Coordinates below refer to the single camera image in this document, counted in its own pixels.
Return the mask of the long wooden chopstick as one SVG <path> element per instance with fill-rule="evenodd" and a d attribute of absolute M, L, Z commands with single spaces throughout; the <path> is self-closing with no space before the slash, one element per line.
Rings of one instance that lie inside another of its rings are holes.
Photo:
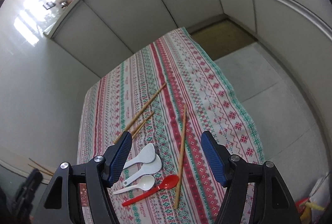
<path fill-rule="evenodd" d="M 132 125 L 137 121 L 137 119 L 144 113 L 148 106 L 153 102 L 157 95 L 162 91 L 166 86 L 166 82 L 156 91 L 156 93 L 142 106 L 142 108 L 135 114 L 134 118 L 126 125 L 123 131 L 128 131 Z"/>

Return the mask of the white rice paddle lower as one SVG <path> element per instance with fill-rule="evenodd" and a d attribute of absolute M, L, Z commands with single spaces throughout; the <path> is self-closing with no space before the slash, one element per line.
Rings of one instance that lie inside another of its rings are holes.
<path fill-rule="evenodd" d="M 134 181 L 136 181 L 137 179 L 139 179 L 144 175 L 153 175 L 159 172 L 161 168 L 162 168 L 162 162 L 159 155 L 157 154 L 154 161 L 150 163 L 144 163 L 136 173 L 134 173 L 128 179 L 124 180 L 123 186 L 127 187 L 128 185 L 130 185 L 131 183 L 133 183 Z"/>

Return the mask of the white soup spoon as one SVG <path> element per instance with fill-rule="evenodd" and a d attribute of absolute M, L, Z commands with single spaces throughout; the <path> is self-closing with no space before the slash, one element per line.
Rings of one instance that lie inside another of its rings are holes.
<path fill-rule="evenodd" d="M 120 190 L 116 190 L 112 192 L 113 195 L 118 195 L 121 193 L 128 192 L 130 190 L 134 189 L 140 189 L 142 191 L 148 191 L 150 190 L 155 184 L 155 179 L 152 175 L 144 175 L 142 178 L 139 180 L 139 182 L 136 185 L 128 186 L 126 188 L 122 188 Z"/>

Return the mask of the short wooden chopstick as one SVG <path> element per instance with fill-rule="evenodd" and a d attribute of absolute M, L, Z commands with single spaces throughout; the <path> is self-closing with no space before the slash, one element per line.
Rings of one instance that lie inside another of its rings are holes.
<path fill-rule="evenodd" d="M 146 124 L 146 122 L 147 122 L 147 120 L 143 121 L 142 124 L 137 128 L 137 130 L 135 131 L 135 133 L 133 133 L 133 135 L 132 135 L 132 139 L 134 139 L 137 136 L 137 134 L 141 131 L 141 129 Z"/>

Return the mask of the red plastic spoon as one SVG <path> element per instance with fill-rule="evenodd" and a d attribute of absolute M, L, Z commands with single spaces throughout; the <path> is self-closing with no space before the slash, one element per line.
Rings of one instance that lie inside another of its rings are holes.
<path fill-rule="evenodd" d="M 167 189 L 172 189 L 174 188 L 179 182 L 179 176 L 178 175 L 169 175 L 167 176 L 159 185 L 156 187 L 150 189 L 149 191 L 132 198 L 128 201 L 125 201 L 122 203 L 123 207 L 129 206 L 131 204 L 134 204 L 136 202 L 139 202 L 143 199 L 146 199 L 147 197 L 159 192 L 160 190 L 167 190 Z"/>

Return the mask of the patterned red green tablecloth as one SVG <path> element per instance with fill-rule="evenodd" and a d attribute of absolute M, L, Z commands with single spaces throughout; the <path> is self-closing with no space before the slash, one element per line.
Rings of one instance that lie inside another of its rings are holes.
<path fill-rule="evenodd" d="M 252 118 L 221 69 L 185 28 L 175 29 L 126 59 L 85 95 L 78 142 L 78 163 L 103 154 L 142 106 L 166 86 L 134 123 L 155 112 L 133 140 L 130 158 L 152 143 L 162 161 L 156 183 L 178 172 L 184 105 L 187 104 L 181 196 L 175 190 L 123 207 L 139 190 L 111 195 L 120 223 L 213 223 L 225 190 L 214 179 L 201 147 L 210 131 L 231 153 L 250 163 L 265 160 Z"/>

